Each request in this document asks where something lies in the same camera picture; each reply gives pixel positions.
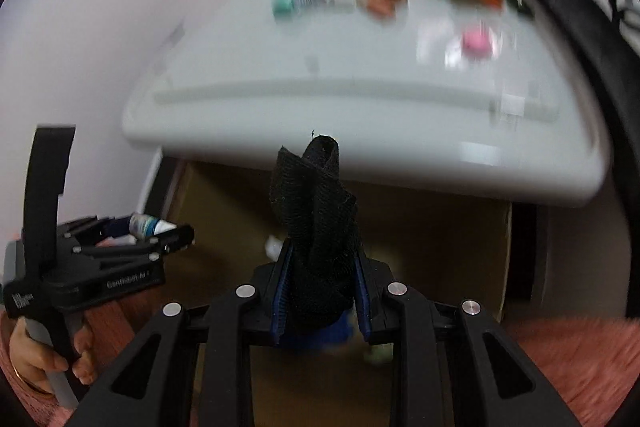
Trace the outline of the left hand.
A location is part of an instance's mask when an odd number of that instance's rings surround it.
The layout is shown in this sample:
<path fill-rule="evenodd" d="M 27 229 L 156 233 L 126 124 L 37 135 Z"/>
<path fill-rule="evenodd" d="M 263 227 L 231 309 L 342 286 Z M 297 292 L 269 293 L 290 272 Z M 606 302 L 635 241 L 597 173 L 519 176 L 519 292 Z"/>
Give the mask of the left hand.
<path fill-rule="evenodd" d="M 70 368 L 68 362 L 50 346 L 38 343 L 27 334 L 26 321 L 21 317 L 11 325 L 9 337 L 9 359 L 23 381 L 39 391 L 52 393 L 47 373 L 64 373 Z M 74 336 L 74 349 L 78 359 L 72 367 L 73 374 L 83 385 L 91 385 L 98 376 L 93 360 L 93 330 L 88 324 Z"/>

